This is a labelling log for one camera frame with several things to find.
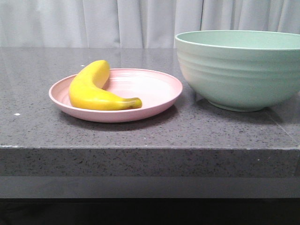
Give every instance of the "bowl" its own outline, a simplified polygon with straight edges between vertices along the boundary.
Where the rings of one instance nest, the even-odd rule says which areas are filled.
[[[250,112],[300,90],[300,35],[204,30],[175,36],[181,72],[211,104]]]

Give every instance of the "bowl rim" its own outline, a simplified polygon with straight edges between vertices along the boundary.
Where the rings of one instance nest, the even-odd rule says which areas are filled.
[[[224,48],[224,49],[241,49],[241,50],[260,50],[260,51],[299,51],[300,47],[298,48],[247,48],[247,47],[233,47],[233,46],[223,46],[223,45],[209,45],[209,44],[201,44],[196,43],[192,41],[186,41],[181,38],[179,38],[182,34],[188,34],[188,33],[203,33],[203,32],[251,32],[251,33],[273,33],[273,34],[280,34],[280,35],[289,35],[289,36],[298,36],[300,39],[300,34],[294,34],[294,33],[287,33],[287,32],[276,32],[276,31],[262,31],[262,30],[196,30],[196,31],[189,31],[189,32],[182,32],[177,35],[175,35],[175,39],[179,42],[187,43],[187,44],[193,44],[198,46],[207,46],[207,47],[215,47],[215,48]]]

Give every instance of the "table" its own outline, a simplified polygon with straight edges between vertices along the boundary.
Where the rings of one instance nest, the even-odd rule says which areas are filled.
[[[300,92],[257,112],[212,106],[185,82],[175,49],[2,47],[0,198],[299,198]],[[58,80],[95,60],[177,77],[159,115],[96,123],[60,111]]]

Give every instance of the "curtain fold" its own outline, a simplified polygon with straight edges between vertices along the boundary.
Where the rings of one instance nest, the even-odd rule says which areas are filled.
[[[173,48],[194,30],[300,34],[300,0],[0,0],[0,46]]]

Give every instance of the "dark floor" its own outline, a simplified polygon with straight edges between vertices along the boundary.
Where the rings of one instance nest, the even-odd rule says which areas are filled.
[[[300,199],[1,200],[0,225],[300,225]]]

